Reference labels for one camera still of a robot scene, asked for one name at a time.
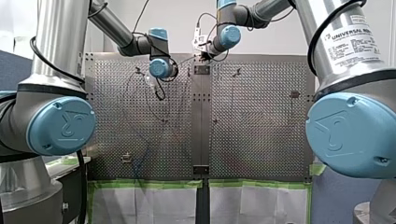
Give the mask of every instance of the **robotic arm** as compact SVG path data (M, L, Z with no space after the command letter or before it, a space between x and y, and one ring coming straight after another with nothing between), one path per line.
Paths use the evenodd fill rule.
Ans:
M361 10L366 0L263 0L253 7L218 1L217 36L195 45L205 60L234 47L237 26L265 28L292 6L309 45L320 86L306 122L316 155L336 172L363 178L396 176L396 70L386 67Z
M39 156L79 151L93 134L96 117L85 101L81 75L89 15L118 44L122 55L149 54L154 77L177 75L164 29L135 37L106 5L41 0L37 35L31 41L35 52L32 75L19 83L17 92L0 92L1 223L3 217L7 224L63 221L62 184L50 179ZM32 218L36 211L40 214Z
M113 14L107 7L92 2L90 8L90 21L109 36L118 46L123 56L136 56L149 54L149 71L156 78L168 78L177 75L177 65L170 62L168 49L168 36L162 28L152 28L148 35L134 36L132 32Z
M67 155L79 150L93 132L95 115L81 87L83 44L89 1L43 0L32 75L18 86L14 106L0 123L0 153ZM119 46L124 56L150 55L156 78L177 74L170 62L167 33L150 29L135 37L104 5L92 2L90 20Z

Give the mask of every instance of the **light blue joint cap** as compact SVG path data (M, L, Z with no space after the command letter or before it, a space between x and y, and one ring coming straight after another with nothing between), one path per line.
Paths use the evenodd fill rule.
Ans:
M167 63L164 59L154 59L149 63L149 72L156 78L169 77L169 63Z
M223 7L227 7L231 4L236 4L236 0L219 0L218 1L218 9L221 9Z
M42 156L63 156L80 150L91 138L96 117L88 102L65 96L36 112L26 132L33 152Z
M151 28L149 29L148 34L162 40L168 40L168 32L163 28Z
M396 114L367 96L338 92L308 113L309 145L334 171L360 178L396 177Z
M220 44L226 48L231 49L241 40L241 31L234 25L226 26L220 34Z

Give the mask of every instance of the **perforated metal panel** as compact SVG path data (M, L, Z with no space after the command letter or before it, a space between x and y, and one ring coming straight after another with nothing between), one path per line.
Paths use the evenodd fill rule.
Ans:
M166 99L159 101L136 73L146 74L148 61L104 53L87 57L86 89L98 119L89 147L91 179L191 179L190 64L179 66L176 81L162 83ZM121 162L127 153L132 162Z
M189 57L175 55L179 62ZM87 60L86 89L98 117L88 147L91 179L192 179L193 165L209 165L209 178L309 176L304 122L314 79L305 57L230 55L211 64L212 83L195 80L200 75L190 72L196 63L188 61L176 81L163 84L162 102L134 73L148 72L147 57L100 53ZM207 101L192 110L191 98L199 101L200 90ZM127 153L132 162L122 163Z
M212 74L210 177L306 180L314 80L305 57L234 56Z

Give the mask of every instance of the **white wall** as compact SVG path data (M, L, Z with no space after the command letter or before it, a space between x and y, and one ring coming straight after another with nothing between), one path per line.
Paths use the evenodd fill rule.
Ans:
M239 0L251 6L259 0ZM135 21L146 0L108 0L109 7L133 30ZM6 39L20 40L18 46L29 51L28 41L33 36L36 20L36 0L0 0L0 49ZM369 0L363 8L382 51L382 58L396 65L396 0ZM192 53L193 29L202 12L216 14L216 0L150 0L137 31L147 32L151 27L168 30L170 50L174 53ZM203 32L208 33L214 20L204 17ZM242 41L231 53L297 54L305 55L307 45L297 12L267 29L248 32L242 28ZM86 51L115 51L112 42L89 22Z
M131 29L146 0L108 0L109 7ZM258 0L240 0L239 4L253 5ZM382 50L383 60L395 63L396 0L369 0L363 8L367 20L375 33L376 41ZM196 20L202 12L216 14L216 0L150 0L137 31L147 32L151 27L168 30L170 51L174 53L191 53L191 41ZM213 19L204 18L201 22L203 32L208 33L214 25ZM305 55L307 45L297 12L293 12L283 21L271 24L267 29L248 32L242 28L241 43L231 53L257 54L297 54ZM104 50L114 48L106 38Z

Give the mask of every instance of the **electrical cord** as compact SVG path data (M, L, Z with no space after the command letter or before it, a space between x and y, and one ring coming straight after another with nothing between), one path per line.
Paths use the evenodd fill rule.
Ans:
M41 60L43 61L43 63L45 63L46 65L48 65L50 68L52 68L53 70L55 70L56 72L61 73L62 75L72 78L75 81L79 82L80 84L85 83L84 79L79 78L79 77L75 77L73 75L71 75L70 73L65 72L64 70L58 68L57 66L55 66L53 63L51 63L50 61L48 61L40 52L40 50L38 50L37 45L35 44L35 36L32 37L32 39L30 39L30 47L32 48L33 52L35 53L35 55Z
M107 5L108 5L107 2L103 3L101 8L99 8L97 11L93 12L92 14L88 15L88 19L90 19L90 18L96 16L97 14L99 14L101 11L103 11L103 9L105 9L107 7Z
M163 97L161 97L161 95L157 91L155 91L155 95L157 96L158 100L163 101L166 98L165 91L163 90L163 85L161 85L159 78L155 78L155 80L157 80L158 87L160 87L160 90L163 93Z
M293 2L293 0L288 0L288 2L294 9L297 9L296 4Z
M208 13L208 12L204 12L204 13L202 13L202 14L199 16L199 18L198 18L197 27L200 27L200 26L201 26L200 23L201 23L201 18L202 18L203 16L209 16L209 17L215 19L216 21L218 20L214 15L212 15L212 14L210 14L210 13Z
M139 17L137 18L136 24L134 25L133 33L136 31L137 25L139 24L140 19L142 18L143 13L145 12L145 9L146 9L146 6L148 5L148 3L149 3L149 0L146 1L145 5L143 5L142 11L140 12Z
M294 11L295 7L294 7L294 6L292 6L292 7L293 7L293 8L291 9L290 12L286 13L284 16L282 16L282 17L280 17L280 18L273 19L273 20L269 20L269 21L266 20L266 19L260 18L260 17L259 17L259 19L260 19L261 21L263 21L263 22L269 22L269 23L271 23L271 22L277 22L277 21L283 21L284 19L286 19L286 18ZM254 30L254 18L253 18L253 15L252 15L250 12L249 12L248 14L249 14L249 16L250 16L250 20L251 20L252 26L251 26L251 27L247 27L247 30L251 32L251 31Z
M317 70L314 66L314 53L315 53L315 48L317 46L317 43L320 40L320 37L324 30L332 23L332 21L337 18L337 16L344 11L347 7L355 4L355 3L361 3L361 7L364 7L364 5L367 3L367 0L350 0L347 3L344 3L337 9L335 9L327 18L324 20L324 22L319 26L319 28L315 31L314 35L312 36L311 42L309 44L308 48L308 66L311 72L316 76L317 75Z
M81 150L77 151L78 165L81 172L81 208L78 216L78 224L85 223L85 216L87 213L87 173L85 170L84 157Z

